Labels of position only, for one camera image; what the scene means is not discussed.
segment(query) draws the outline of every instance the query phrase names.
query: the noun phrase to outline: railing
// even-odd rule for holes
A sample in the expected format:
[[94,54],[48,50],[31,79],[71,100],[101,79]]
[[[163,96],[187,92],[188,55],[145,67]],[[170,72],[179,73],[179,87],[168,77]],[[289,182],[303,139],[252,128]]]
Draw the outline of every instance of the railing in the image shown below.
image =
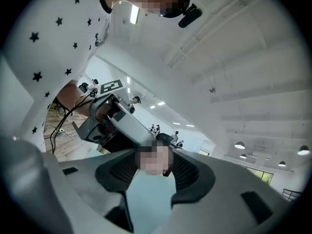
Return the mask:
[[292,200],[296,200],[301,196],[302,192],[295,192],[292,190],[288,190],[285,189],[283,190],[283,197],[287,200],[287,201],[292,201]]

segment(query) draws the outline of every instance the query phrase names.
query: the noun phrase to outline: ceiling light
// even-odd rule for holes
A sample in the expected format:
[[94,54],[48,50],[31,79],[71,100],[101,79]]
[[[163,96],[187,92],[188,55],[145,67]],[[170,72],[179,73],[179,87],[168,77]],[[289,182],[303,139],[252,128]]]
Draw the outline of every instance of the ceiling light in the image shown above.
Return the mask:
[[282,166],[282,167],[285,167],[286,166],[286,163],[284,161],[281,161],[278,166]]
[[234,147],[238,149],[245,149],[245,144],[242,141],[239,141],[238,143],[234,145]]
[[136,24],[138,18],[139,8],[132,5],[131,15],[130,15],[130,23]]
[[300,147],[298,154],[299,155],[307,155],[310,153],[309,148],[306,145],[303,145],[302,147]]

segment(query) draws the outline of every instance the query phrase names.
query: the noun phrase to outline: person in background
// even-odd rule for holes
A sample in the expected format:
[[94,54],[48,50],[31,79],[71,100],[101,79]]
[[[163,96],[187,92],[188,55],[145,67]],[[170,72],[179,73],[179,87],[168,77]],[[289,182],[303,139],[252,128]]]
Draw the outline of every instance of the person in background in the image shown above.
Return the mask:
[[179,148],[182,148],[183,147],[183,143],[184,143],[184,141],[181,140],[176,146],[179,147]]
[[88,86],[88,91],[86,92],[86,95],[89,95],[92,93],[92,95],[90,95],[90,97],[95,97],[96,94],[98,93],[98,80],[97,79],[93,79],[93,84]]
[[132,100],[130,100],[130,104],[128,104],[128,107],[129,107],[129,110],[130,110],[130,113],[133,114],[134,111],[135,111],[135,107],[134,107],[134,104],[138,104],[140,103],[141,104],[141,99],[139,96],[134,96]]
[[156,125],[156,128],[153,130],[153,134],[155,134],[156,136],[160,134],[160,126]]
[[178,133],[179,133],[179,131],[176,131],[174,135],[171,135],[171,137],[174,138],[173,140],[171,140],[172,144],[175,144],[178,141],[178,139],[179,139],[179,137],[177,136]]
[[130,101],[131,104],[141,104],[141,99],[139,96],[134,96],[133,99]]
[[153,132],[154,129],[155,129],[155,126],[154,126],[154,124],[152,124],[152,126],[150,127],[149,130],[150,130],[151,132]]

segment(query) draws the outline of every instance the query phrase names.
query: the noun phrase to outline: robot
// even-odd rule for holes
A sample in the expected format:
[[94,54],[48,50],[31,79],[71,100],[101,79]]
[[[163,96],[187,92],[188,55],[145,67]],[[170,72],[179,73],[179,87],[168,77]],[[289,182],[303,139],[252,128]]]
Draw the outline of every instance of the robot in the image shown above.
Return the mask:
[[[54,155],[28,142],[0,137],[5,189],[42,231],[135,233],[126,191],[138,169],[136,153],[157,143],[168,146],[173,155],[169,172],[175,177],[176,194],[170,218],[153,234],[261,234],[282,218],[287,205],[278,192],[236,164],[176,149],[166,134],[155,137],[131,114],[122,81],[112,83],[118,86],[100,86],[89,118],[79,128],[73,123],[81,139],[108,148],[110,154],[58,163]],[[115,112],[99,122],[96,111],[107,102],[114,104]],[[109,125],[115,131],[107,134]]]

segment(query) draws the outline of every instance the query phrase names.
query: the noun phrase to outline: wooden floor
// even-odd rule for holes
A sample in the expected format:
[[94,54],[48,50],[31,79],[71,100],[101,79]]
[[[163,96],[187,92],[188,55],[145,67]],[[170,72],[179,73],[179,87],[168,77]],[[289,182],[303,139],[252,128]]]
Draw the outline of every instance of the wooden floor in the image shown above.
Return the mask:
[[[48,111],[46,122],[44,125],[45,132],[44,142],[45,148],[48,153],[52,152],[52,147],[50,143],[50,134],[54,128],[59,124],[59,122],[64,117],[64,111],[62,108],[56,107],[55,104],[52,104]],[[73,112],[72,116],[69,116],[62,125],[62,129],[67,132],[74,132],[74,127],[72,122],[74,121],[77,126],[80,126],[86,117],[81,116],[80,114]],[[73,136],[63,136],[59,134],[56,137],[56,149],[54,155],[57,157],[59,162],[67,160],[76,160],[83,159],[86,155],[92,150],[97,148],[97,144],[93,144],[84,140],[81,140],[76,132],[73,133]]]

